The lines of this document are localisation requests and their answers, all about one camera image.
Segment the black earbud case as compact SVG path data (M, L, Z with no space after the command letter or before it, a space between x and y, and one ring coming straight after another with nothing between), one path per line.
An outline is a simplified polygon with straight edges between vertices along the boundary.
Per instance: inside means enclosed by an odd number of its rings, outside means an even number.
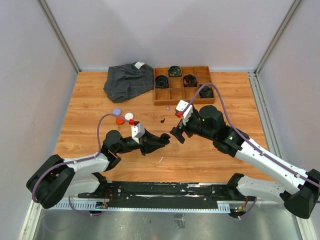
M168 145L170 143L170 138L171 136L167 133L163 133L161 136L160 136L160 142L164 145Z

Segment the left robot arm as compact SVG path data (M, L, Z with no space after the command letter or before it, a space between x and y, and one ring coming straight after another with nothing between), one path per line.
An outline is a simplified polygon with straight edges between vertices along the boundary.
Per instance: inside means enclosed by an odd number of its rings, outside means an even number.
M99 152L83 158L50 156L30 177L26 188L32 199L44 209L55 206L61 199L82 193L101 198L107 193L107 185L101 176L121 161L119 154L140 150L143 156L165 147L170 136L156 136L147 130L132 127L132 136L122 137L117 130L109 131Z

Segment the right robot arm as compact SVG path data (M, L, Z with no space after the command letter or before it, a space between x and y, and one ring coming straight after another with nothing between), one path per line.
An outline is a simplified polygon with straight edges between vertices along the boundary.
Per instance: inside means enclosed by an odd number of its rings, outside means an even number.
M189 138L197 135L208 139L219 152L249 163L273 179L266 181L235 173L226 188L230 199L256 197L283 205L299 218L311 216L320 197L319 171L306 171L277 157L246 133L227 125L222 112L213 105L196 110L193 105L180 100L175 114L180 121L170 133L180 143L185 142L183 134Z

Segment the white earbud case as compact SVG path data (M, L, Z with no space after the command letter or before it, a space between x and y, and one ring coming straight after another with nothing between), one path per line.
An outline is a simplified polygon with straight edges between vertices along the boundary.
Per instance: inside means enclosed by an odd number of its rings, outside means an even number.
M125 115L124 115L124 118L126 119L126 120L133 120L134 119L134 115L131 113L131 112L128 112L128 113L126 113Z

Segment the orange earbud case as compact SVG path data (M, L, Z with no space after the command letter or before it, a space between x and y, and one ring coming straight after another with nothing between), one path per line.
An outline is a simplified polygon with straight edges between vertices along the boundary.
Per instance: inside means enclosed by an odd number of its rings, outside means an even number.
M117 117L115 122L117 125L123 125L126 121L123 120L122 118Z

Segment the purple earbud case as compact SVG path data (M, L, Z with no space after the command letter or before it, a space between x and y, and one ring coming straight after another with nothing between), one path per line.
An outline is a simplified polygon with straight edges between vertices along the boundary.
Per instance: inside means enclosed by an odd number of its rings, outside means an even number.
M122 110L120 108L113 109L112 113L114 115L120 116L122 114Z

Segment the wooden compartment tray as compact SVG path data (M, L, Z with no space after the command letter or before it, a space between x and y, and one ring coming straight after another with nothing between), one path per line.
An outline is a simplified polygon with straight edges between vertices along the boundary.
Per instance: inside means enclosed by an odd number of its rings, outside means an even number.
M208 66L156 67L153 70L155 106L173 106L180 100L189 102L195 97L194 104L213 104L215 92L211 86L197 90L212 78Z

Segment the dark green rolled tie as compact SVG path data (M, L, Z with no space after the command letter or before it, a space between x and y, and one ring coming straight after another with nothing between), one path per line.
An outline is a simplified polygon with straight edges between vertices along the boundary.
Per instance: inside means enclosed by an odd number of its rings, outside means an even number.
M214 91L211 86L204 86L200 92L199 92L199 97L201 99L209 99L209 98L214 98Z

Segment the black rolled belt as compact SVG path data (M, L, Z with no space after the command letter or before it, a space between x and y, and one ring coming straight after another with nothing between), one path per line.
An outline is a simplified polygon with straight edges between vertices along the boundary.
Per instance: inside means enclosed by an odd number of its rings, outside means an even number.
M169 78L166 75L158 75L155 80L156 89L167 89L169 88Z

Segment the brown rolled belt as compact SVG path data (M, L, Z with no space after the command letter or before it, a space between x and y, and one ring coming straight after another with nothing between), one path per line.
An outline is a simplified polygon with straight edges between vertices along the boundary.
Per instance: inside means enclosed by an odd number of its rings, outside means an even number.
M196 76L192 74L187 74L183 77L183 87L184 88L193 88L198 86L198 81Z

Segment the green patterned rolled tie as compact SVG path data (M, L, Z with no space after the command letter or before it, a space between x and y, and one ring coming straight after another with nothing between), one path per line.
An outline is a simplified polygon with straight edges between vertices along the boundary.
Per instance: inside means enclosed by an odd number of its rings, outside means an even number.
M178 65L170 66L168 68L168 76L170 78L181 77L182 76L182 68Z

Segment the grey checked cloth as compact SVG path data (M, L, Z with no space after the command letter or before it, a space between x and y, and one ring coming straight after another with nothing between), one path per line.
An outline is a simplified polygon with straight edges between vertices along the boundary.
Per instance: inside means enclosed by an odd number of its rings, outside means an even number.
M113 103L131 100L154 89L154 69L137 61L108 68L103 90Z

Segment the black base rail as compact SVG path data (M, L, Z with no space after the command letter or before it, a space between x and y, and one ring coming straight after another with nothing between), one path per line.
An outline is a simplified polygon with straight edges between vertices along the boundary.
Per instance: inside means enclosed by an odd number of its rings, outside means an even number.
M207 182L110 181L99 176L98 188L77 195L81 199L105 200L117 209L209 210L219 201L245 202L247 198L227 184Z

